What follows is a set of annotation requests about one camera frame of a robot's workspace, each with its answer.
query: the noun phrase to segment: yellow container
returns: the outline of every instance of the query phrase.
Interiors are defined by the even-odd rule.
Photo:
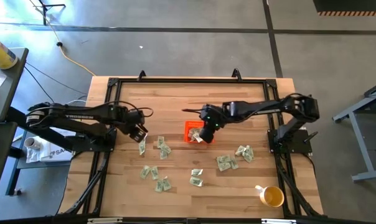
[[[8,69],[16,64],[18,58],[0,42],[0,69]]]

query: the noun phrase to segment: yellow cup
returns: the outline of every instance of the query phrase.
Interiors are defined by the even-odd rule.
[[[279,187],[260,187],[256,185],[255,187],[260,192],[260,200],[263,204],[270,207],[279,207],[283,204],[285,197],[282,190]]]

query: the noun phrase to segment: gray floor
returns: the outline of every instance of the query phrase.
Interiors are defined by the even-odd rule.
[[[266,28],[261,0],[51,1],[54,24],[105,27]],[[318,17],[310,0],[269,0],[275,29],[376,30],[376,17]],[[40,24],[29,1],[0,0],[0,22]],[[275,77],[268,34],[59,32],[69,56],[97,75],[229,76],[238,67],[244,77]],[[8,47],[27,47],[27,61],[57,80],[87,92],[91,76],[65,60],[49,31],[2,30]],[[351,175],[365,164],[349,122],[331,117],[361,99],[376,84],[376,35],[277,35],[284,77],[298,92],[319,101],[319,131],[312,140],[317,183],[326,215],[376,222],[376,179],[353,184]],[[80,93],[68,90],[35,70],[55,101]],[[48,99],[24,73],[12,105],[21,111]],[[0,185],[0,219],[54,214],[62,198],[67,167],[23,170],[20,197],[5,197],[9,160]],[[2,208],[11,208],[13,213]]]

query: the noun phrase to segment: orange container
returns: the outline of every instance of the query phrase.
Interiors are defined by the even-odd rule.
[[[185,131],[184,131],[184,141],[188,143],[206,143],[205,141],[197,142],[197,141],[190,141],[189,130],[191,128],[203,128],[203,125],[205,125],[204,121],[186,121]]]

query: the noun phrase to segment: wooden tabletop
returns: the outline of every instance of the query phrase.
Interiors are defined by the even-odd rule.
[[[87,106],[100,105],[105,100],[109,77],[93,77]],[[294,92],[290,78],[277,78],[280,97]],[[266,115],[253,116],[239,124],[228,124],[215,133],[212,144],[192,144],[183,141],[184,122],[200,120],[198,114],[181,109],[200,109],[203,104],[221,105],[224,101],[263,101],[259,84],[220,83],[125,83],[121,100],[137,107],[150,107],[154,114],[146,118],[149,130],[144,157],[138,144],[118,132],[115,150],[111,153],[101,209],[102,217],[229,217],[280,218],[282,208],[270,208],[260,202],[255,185],[278,186],[275,161],[268,152]],[[285,123],[290,119],[284,114]],[[164,136],[172,149],[160,160],[156,148],[157,136]],[[234,155],[239,145],[251,145],[254,160],[237,157],[239,168],[220,172],[215,158]],[[87,186],[93,153],[84,152],[70,166],[60,212],[66,211]],[[311,163],[303,155],[292,154],[298,189],[313,208],[322,213],[316,178]],[[172,189],[154,191],[156,181],[149,175],[139,177],[143,166],[158,166],[160,177],[168,176]],[[203,187],[189,183],[191,169],[203,169]],[[92,197],[93,207],[96,189]],[[290,192],[289,207],[293,211]]]

